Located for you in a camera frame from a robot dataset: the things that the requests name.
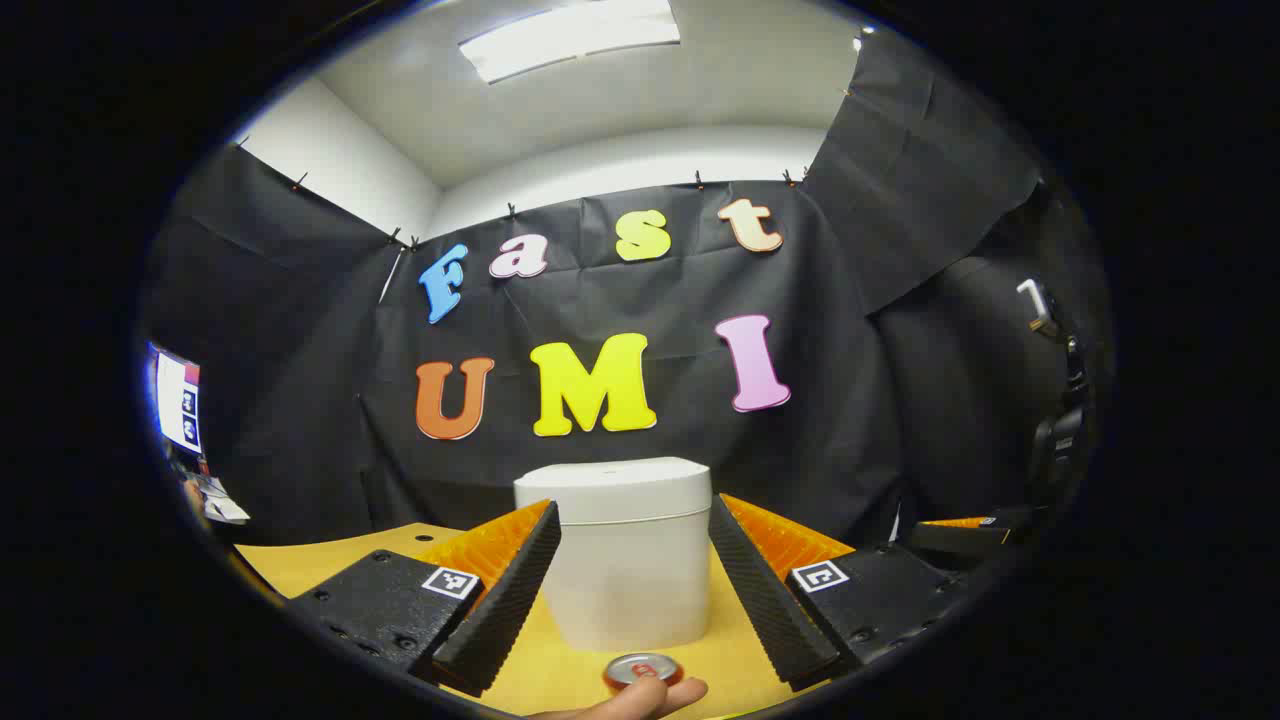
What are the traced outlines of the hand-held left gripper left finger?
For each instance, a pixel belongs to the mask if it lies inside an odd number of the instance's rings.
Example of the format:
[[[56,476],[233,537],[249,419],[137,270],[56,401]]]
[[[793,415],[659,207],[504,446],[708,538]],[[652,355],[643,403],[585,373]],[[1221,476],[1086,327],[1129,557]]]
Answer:
[[[508,659],[561,537],[558,505],[544,498],[419,557],[374,550],[289,607],[388,667],[479,697]]]

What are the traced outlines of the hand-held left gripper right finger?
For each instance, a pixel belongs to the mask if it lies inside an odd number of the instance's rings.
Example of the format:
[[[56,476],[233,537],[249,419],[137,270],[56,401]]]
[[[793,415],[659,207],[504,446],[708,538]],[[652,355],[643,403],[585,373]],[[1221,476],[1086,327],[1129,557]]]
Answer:
[[[969,594],[984,559],[905,541],[854,547],[733,496],[712,500],[709,537],[778,679],[794,691],[915,644]]]

